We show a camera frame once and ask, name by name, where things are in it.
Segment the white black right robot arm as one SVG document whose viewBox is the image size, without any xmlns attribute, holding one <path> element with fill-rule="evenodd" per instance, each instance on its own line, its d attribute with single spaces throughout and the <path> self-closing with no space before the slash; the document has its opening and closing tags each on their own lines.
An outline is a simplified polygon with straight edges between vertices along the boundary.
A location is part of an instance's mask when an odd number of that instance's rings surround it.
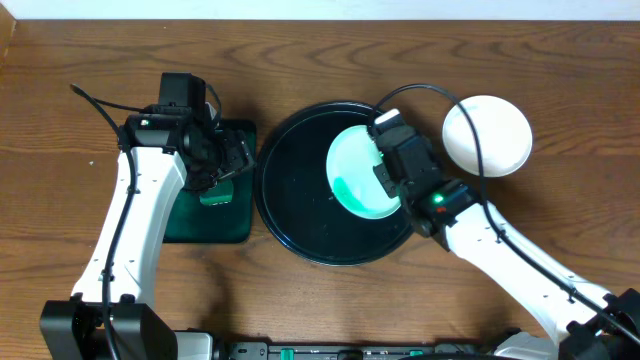
<svg viewBox="0 0 640 360">
<path fill-rule="evenodd" d="M 382 153 L 374 171 L 400 198 L 414 229 L 493 279 L 545 330 L 546 341 L 513 335 L 499 345 L 511 356 L 550 351 L 559 359 L 636 359 L 639 294 L 619 296 L 587 281 L 518 232 L 482 190 L 445 176 L 428 139 L 401 116 L 371 121 Z"/>
</svg>

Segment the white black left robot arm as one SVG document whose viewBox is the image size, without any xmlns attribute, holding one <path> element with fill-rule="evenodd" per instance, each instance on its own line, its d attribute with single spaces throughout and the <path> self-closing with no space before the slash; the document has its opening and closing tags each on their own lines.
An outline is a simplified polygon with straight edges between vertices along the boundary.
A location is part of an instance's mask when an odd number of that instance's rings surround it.
<svg viewBox="0 0 640 360">
<path fill-rule="evenodd" d="M 117 182 L 98 243 L 40 330 L 55 359 L 223 359 L 205 331 L 154 311 L 164 242 L 239 243 L 251 226 L 256 126 L 220 113 L 139 113 L 117 128 Z"/>
</svg>

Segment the white plate with green stain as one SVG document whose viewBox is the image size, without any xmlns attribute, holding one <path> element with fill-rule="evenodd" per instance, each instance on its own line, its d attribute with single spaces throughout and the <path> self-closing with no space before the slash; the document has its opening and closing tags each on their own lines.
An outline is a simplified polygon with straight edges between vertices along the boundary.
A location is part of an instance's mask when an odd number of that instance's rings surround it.
<svg viewBox="0 0 640 360">
<path fill-rule="evenodd" d="M 507 100 L 477 95 L 461 101 L 476 129 L 486 177 L 503 177 L 517 171 L 533 150 L 533 132 L 524 113 Z M 461 169 L 479 174 L 471 128 L 454 106 L 446 115 L 442 140 L 451 160 Z"/>
</svg>

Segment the green scrub sponge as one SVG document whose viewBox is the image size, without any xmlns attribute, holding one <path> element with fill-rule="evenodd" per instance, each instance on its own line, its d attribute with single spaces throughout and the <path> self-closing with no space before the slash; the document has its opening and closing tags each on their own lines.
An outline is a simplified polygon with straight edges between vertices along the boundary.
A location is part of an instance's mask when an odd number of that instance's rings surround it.
<svg viewBox="0 0 640 360">
<path fill-rule="evenodd" d="M 214 187 L 202 193 L 199 201 L 204 206 L 216 206 L 233 200 L 234 184 L 232 180 L 219 181 Z"/>
</svg>

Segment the pale green plate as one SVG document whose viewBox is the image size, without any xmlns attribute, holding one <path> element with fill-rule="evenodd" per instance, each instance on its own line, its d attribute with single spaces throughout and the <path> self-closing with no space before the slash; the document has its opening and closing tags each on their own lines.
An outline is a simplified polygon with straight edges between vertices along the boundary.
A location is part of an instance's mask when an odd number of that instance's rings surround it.
<svg viewBox="0 0 640 360">
<path fill-rule="evenodd" d="M 326 158 L 326 176 L 338 202 L 350 213 L 368 220 L 392 215 L 400 208 L 374 173 L 382 157 L 365 125 L 351 126 L 332 141 Z"/>
</svg>

